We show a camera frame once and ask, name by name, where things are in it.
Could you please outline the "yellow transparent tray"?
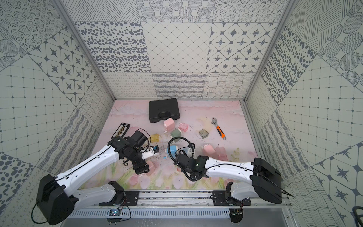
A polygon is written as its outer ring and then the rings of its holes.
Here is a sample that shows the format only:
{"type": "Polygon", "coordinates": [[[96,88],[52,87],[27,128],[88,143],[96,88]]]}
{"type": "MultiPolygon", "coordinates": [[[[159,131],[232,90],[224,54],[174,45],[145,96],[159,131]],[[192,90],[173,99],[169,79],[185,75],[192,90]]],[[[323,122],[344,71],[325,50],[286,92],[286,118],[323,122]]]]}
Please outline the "yellow transparent tray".
{"type": "Polygon", "coordinates": [[[160,135],[159,134],[152,134],[151,135],[151,142],[152,143],[158,143],[160,142],[160,135]]]}

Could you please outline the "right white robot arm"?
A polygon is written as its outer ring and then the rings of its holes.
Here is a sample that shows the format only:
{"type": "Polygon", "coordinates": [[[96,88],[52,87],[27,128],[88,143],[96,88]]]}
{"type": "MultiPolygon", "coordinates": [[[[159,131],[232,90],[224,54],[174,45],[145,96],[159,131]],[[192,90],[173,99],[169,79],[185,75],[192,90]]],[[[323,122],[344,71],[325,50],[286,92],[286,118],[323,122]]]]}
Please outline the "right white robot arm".
{"type": "Polygon", "coordinates": [[[246,198],[259,197],[274,204],[282,203],[282,194],[293,196],[282,188],[282,175],[261,158],[253,162],[229,162],[198,156],[196,159],[180,153],[170,156],[187,179],[196,182],[201,178],[220,177],[234,180],[226,187],[226,200],[236,203],[246,198]]]}

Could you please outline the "pink pencil sharpener front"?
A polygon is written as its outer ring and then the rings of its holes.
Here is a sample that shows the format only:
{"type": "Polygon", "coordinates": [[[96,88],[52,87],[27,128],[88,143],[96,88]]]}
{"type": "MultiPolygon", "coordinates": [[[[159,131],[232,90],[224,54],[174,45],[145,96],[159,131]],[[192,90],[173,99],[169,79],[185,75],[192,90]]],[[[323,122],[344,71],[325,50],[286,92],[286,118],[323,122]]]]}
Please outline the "pink pencil sharpener front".
{"type": "Polygon", "coordinates": [[[202,147],[202,153],[204,156],[212,157],[216,155],[216,150],[210,144],[206,144],[202,147]]]}

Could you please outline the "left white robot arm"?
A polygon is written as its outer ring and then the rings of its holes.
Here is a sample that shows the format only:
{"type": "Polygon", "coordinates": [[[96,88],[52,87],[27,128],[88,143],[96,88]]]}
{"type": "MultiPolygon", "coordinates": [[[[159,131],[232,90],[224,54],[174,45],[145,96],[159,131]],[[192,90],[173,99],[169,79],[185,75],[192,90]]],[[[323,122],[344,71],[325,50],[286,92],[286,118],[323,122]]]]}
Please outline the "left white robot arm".
{"type": "Polygon", "coordinates": [[[77,166],[40,180],[36,207],[42,212],[49,225],[63,222],[72,212],[96,204],[126,204],[126,193],[116,181],[81,190],[80,187],[109,165],[123,160],[131,163],[137,175],[148,173],[146,159],[159,153],[158,146],[150,146],[150,141],[139,130],[130,137],[112,137],[111,140],[85,161],[77,166]]]}

